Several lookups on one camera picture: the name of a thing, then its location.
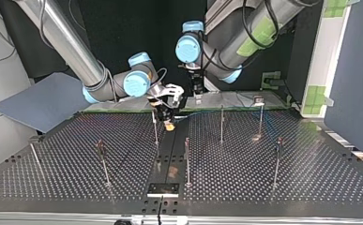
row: green tape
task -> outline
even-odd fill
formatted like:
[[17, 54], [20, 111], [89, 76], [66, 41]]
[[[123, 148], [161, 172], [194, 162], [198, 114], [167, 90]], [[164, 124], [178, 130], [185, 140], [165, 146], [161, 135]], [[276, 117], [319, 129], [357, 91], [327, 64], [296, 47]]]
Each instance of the green tape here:
[[304, 105], [304, 114], [320, 114], [325, 105], [325, 86], [309, 86]]
[[261, 78], [261, 88], [265, 89], [265, 90], [268, 90], [268, 89], [271, 89], [271, 90], [278, 90], [279, 87], [278, 86], [271, 86], [270, 84], [268, 83], [265, 83], [265, 79], [276, 79], [276, 80], [279, 80], [280, 79], [280, 71], [275, 71], [275, 72], [264, 72], [263, 73], [263, 77]]
[[[264, 45], [268, 45], [274, 41], [272, 36], [275, 34], [275, 25], [274, 23], [267, 17], [263, 17], [263, 19], [258, 23], [258, 25], [254, 28], [251, 33], [260, 43]], [[262, 49], [258, 45], [254, 44], [254, 42], [248, 38], [239, 47], [237, 50], [237, 54], [244, 57], [249, 57], [253, 55], [257, 50]]]
[[347, 0], [327, 0], [325, 18], [342, 17], [347, 8]]

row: metal post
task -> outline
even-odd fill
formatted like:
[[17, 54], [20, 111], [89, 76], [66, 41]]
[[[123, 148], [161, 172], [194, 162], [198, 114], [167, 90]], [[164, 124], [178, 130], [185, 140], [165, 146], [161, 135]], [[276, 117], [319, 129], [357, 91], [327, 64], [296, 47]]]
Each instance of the metal post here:
[[155, 144], [158, 145], [159, 144], [159, 140], [158, 140], [157, 120], [155, 118], [155, 113], [153, 111], [152, 111], [152, 121], [154, 123], [154, 129], [155, 129]]
[[106, 150], [105, 150], [105, 146], [104, 146], [104, 141], [102, 139], [99, 139], [97, 144], [96, 144], [96, 147], [97, 147], [98, 157], [101, 159], [102, 167], [103, 167], [103, 169], [105, 171], [105, 178], [107, 180], [106, 186], [110, 187], [112, 184], [111, 184], [111, 181], [109, 179], [108, 168], [106, 166], [106, 161], [105, 161]]
[[260, 125], [258, 126], [259, 137], [261, 137], [261, 129], [263, 128], [263, 113], [264, 113], [264, 105], [261, 106], [260, 110]]
[[221, 138], [220, 138], [221, 143], [224, 143], [223, 130], [224, 130], [224, 106], [221, 105]]
[[189, 176], [189, 138], [185, 139], [185, 154], [184, 158], [187, 160], [187, 187], [191, 185]]
[[280, 158], [281, 158], [281, 154], [283, 152], [283, 139], [281, 137], [278, 137], [276, 150], [277, 150], [277, 164], [275, 166], [275, 176], [274, 176], [273, 189], [275, 189], [277, 187], [278, 172], [279, 172], [279, 167], [280, 167]]
[[30, 144], [30, 146], [32, 148], [32, 152], [33, 152], [33, 155], [35, 157], [35, 160], [38, 163], [38, 165], [40, 166], [40, 159], [38, 159], [38, 154], [36, 153], [35, 146], [32, 143], [29, 143], [29, 144]]
[[[43, 0], [15, 1], [35, 26], [40, 28], [40, 10]], [[43, 15], [45, 37], [64, 58], [86, 86], [94, 86], [103, 78], [103, 68], [70, 25], [55, 0], [46, 0]]]
[[107, 186], [111, 186], [111, 182], [109, 181], [109, 175], [108, 175], [108, 169], [106, 167], [106, 163], [105, 163], [105, 159], [102, 160], [102, 165], [104, 167], [104, 171], [105, 171], [105, 177], [107, 179]]

